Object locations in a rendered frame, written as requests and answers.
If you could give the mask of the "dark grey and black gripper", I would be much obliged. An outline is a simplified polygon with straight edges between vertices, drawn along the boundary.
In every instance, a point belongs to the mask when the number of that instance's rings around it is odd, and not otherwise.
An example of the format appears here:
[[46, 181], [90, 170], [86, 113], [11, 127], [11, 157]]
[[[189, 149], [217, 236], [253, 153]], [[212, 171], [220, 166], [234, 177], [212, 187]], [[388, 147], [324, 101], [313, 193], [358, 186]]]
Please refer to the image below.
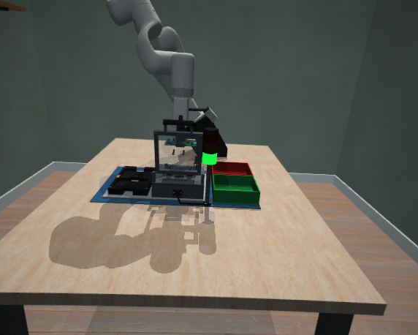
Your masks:
[[[189, 100], [193, 97], [174, 97], [173, 102], [173, 117], [172, 120], [189, 120]], [[177, 125], [176, 131], [183, 131], [186, 132], [187, 126], [179, 126]]]

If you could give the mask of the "red open-top bin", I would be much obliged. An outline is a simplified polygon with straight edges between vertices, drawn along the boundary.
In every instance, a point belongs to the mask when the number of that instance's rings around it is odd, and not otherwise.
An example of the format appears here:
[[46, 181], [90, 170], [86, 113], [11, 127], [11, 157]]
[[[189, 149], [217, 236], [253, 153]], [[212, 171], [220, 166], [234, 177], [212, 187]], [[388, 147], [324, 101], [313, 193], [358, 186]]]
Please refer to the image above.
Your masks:
[[211, 182], [213, 174], [252, 176], [251, 168], [245, 162], [216, 162], [211, 165]]

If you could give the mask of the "green bin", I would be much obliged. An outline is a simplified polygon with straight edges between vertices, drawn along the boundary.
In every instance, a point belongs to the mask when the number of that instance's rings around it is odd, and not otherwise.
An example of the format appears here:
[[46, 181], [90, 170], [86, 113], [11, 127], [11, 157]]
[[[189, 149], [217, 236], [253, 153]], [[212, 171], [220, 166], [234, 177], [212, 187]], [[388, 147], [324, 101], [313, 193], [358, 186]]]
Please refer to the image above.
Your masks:
[[253, 176], [213, 174], [213, 202], [259, 204], [260, 190]]

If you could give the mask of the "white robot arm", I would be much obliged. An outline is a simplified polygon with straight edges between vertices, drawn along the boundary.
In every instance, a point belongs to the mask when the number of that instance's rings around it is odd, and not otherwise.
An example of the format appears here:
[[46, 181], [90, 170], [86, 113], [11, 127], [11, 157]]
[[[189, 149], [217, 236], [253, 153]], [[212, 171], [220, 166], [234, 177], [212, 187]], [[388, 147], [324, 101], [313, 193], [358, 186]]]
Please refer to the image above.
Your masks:
[[[134, 21], [138, 33], [137, 55], [146, 71], [160, 82], [172, 103], [171, 95], [193, 97], [194, 55], [184, 52], [174, 29], [162, 28], [152, 0], [107, 0], [107, 9], [118, 26]], [[208, 106], [198, 108], [193, 98], [190, 99], [189, 121], [195, 123], [204, 115], [212, 122], [217, 119]]]

